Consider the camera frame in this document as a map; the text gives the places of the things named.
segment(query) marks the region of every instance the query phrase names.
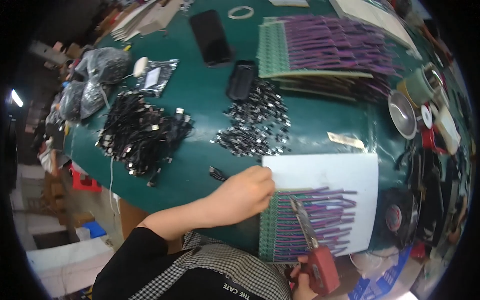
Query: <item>tape roll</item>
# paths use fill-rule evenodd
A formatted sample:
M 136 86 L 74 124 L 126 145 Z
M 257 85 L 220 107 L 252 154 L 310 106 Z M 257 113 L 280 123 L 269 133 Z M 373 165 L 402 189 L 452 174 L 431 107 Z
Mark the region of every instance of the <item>tape roll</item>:
M 420 109 L 421 109 L 421 117 L 423 119 L 423 123 L 425 124 L 425 127 L 427 127 L 428 129 L 432 128 L 432 125 L 433 125 L 432 111 L 425 105 L 422 105 Z
M 236 13 L 238 11 L 241 11 L 243 9 L 249 10 L 249 12 L 244 14 L 244 15 L 241 15 L 241 16 L 234 16 L 233 15 L 234 13 Z M 238 7 L 232 8 L 231 10 L 228 11 L 228 17 L 230 19 L 234 19 L 234 20 L 248 19 L 251 16 L 253 16 L 253 8 L 251 8 L 250 6 L 238 6 Z

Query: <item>checkered apron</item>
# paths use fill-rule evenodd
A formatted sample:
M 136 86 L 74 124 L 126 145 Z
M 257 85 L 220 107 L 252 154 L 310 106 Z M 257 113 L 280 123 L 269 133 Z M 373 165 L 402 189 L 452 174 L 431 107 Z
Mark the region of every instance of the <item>checkered apron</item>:
M 266 300 L 291 299 L 290 288 L 281 273 L 244 251 L 193 232 L 185 235 L 183 247 L 190 251 L 180 256 L 129 300 L 156 300 L 185 272 L 195 268 L 224 273 L 250 293 Z

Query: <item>pile of cables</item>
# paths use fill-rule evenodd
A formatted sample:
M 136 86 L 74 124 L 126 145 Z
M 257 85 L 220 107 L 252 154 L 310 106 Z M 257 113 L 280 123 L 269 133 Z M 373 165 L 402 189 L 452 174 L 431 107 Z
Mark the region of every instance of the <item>pile of cables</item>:
M 153 187 L 160 165 L 171 163 L 173 153 L 192 131 L 190 120 L 182 108 L 169 116 L 164 108 L 145 103 L 141 92 L 122 92 L 108 112 L 95 145 L 105 150 L 105 156 L 125 163 L 131 175 L 151 172 L 147 185 Z

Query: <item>blue plastic crate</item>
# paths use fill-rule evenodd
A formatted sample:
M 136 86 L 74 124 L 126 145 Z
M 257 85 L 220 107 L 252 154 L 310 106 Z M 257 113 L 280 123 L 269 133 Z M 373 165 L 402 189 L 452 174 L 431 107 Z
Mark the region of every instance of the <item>blue plastic crate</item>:
M 87 222 L 87 223 L 83 224 L 82 227 L 90 229 L 90 238 L 91 239 L 98 238 L 98 237 L 101 237 L 101 236 L 104 236 L 104 235 L 107 234 L 105 232 L 105 230 L 100 226 L 100 224 L 98 224 L 95 221 Z
M 380 277 L 377 282 L 360 278 L 353 291 L 348 294 L 350 300 L 374 300 L 388 294 L 407 263 L 411 249 L 412 247 L 407 247 L 400 252 L 398 255 L 398 264 L 386 270 L 385 274 Z

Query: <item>white mouse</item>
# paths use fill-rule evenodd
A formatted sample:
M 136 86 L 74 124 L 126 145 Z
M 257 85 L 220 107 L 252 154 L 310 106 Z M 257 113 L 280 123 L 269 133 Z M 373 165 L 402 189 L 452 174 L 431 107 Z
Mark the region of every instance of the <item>white mouse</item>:
M 144 56 L 144 57 L 140 58 L 139 60 L 137 60 L 137 62 L 133 66 L 133 76 L 135 78 L 138 78 L 138 77 L 140 77 L 140 75 L 142 75 L 143 71 L 147 67 L 147 63 L 148 63 L 148 57 L 147 56 Z

